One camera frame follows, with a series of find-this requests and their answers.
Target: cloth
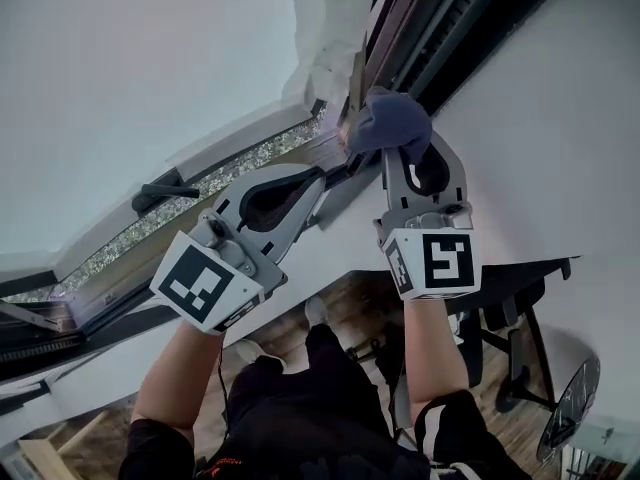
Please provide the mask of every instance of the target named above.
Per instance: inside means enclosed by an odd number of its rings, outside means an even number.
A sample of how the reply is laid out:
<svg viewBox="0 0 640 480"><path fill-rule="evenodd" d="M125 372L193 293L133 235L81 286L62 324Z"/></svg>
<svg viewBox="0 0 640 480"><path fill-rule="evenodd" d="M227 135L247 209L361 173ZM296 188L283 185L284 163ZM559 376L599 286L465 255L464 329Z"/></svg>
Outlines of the cloth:
<svg viewBox="0 0 640 480"><path fill-rule="evenodd" d="M279 361L264 357L238 375L229 438L198 478L530 478L487 432L470 393L425 407L415 428L420 452L409 451L391 439L375 387L329 327L315 326L306 346L305 372L283 375ZM131 425L120 479L186 480L193 469L182 434L150 420Z"/></svg>
<svg viewBox="0 0 640 480"><path fill-rule="evenodd" d="M372 87L349 133L348 147L353 153L400 147L418 165L432 133L428 114L408 94Z"/></svg>

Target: wooden floor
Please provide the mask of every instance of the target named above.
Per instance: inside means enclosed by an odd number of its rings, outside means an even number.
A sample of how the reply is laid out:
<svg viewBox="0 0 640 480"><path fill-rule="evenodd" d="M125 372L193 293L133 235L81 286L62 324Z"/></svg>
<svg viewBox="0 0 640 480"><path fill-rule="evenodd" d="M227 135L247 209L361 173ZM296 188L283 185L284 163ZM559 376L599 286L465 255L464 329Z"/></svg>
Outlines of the wooden floor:
<svg viewBox="0 0 640 480"><path fill-rule="evenodd" d="M329 307L330 324L346 349L366 344L377 337L388 320L401 320L401 304L390 276L386 273L354 273L336 281L320 295ZM530 389L543 395L541 375L533 351L533 342L526 323L521 328L527 343L527 364L531 368ZM253 333L249 338L260 343L265 351L278 355L287 362L286 373L301 371L308 366L304 339L307 325L301 307L294 308L279 319ZM485 346L482 383L472 390L489 430L502 442L507 453L536 480L558 479L559 460L546 466L537 462L535 452L538 439L548 418L548 412L539 406L522 402L509 414L498 414L494 400L507 372L506 355ZM225 349L222 360L223 378L227 388L244 366L233 347ZM389 403L389 390L373 361L363 368L378 386L384 414ZM65 462L79 476L91 480L115 479L122 461L128 428L128 418L135 396L108 407L109 416L93 430ZM213 375L207 389L202 411L195 426L196 456L211 456L219 447L225 433L222 418L224 409L222 390L217 375ZM78 428L89 421L95 412L74 418L52 441L54 446L65 442ZM32 433L42 437L50 429Z"/></svg>

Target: purple rag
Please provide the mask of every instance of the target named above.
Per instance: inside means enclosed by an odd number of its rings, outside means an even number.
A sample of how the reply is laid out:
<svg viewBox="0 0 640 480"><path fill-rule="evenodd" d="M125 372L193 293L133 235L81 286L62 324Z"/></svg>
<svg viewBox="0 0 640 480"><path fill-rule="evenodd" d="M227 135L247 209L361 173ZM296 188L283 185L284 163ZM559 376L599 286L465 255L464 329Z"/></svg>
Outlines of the purple rag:
<svg viewBox="0 0 640 480"><path fill-rule="evenodd" d="M349 133L349 149L364 153L401 147L417 165L431 142L433 126L422 106L407 94L372 87Z"/></svg>

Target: shoe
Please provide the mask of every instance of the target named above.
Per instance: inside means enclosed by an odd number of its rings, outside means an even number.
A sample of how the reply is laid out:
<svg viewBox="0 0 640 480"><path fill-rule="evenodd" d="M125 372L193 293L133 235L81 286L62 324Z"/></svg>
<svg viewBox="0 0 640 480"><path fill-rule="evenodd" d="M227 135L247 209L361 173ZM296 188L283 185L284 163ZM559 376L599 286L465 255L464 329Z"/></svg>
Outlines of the shoe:
<svg viewBox="0 0 640 480"><path fill-rule="evenodd" d="M258 345L255 341L251 340L238 340L234 344L234 350L240 356L245 363L255 363L256 359L260 356L272 357L273 359L277 359L282 363L282 369L286 369L287 363L284 359L278 356L272 356L271 354L267 354L260 345Z"/></svg>
<svg viewBox="0 0 640 480"><path fill-rule="evenodd" d="M310 297L304 303L304 315L309 322L309 328L318 324L329 325L329 311L318 295Z"/></svg>

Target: black cable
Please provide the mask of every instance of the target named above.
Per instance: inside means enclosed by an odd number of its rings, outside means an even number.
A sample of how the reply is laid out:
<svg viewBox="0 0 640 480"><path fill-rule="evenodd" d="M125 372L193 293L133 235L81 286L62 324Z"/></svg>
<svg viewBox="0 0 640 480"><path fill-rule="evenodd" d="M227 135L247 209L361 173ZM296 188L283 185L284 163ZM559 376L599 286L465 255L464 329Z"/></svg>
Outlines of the black cable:
<svg viewBox="0 0 640 480"><path fill-rule="evenodd" d="M222 378L222 348L220 349L220 356L218 359L218 378L220 379L220 386L222 386L222 396L224 398L224 422L226 424L226 429L224 432L223 441L226 441L227 437L229 437L229 400L227 396L227 387L224 385L224 379Z"/></svg>

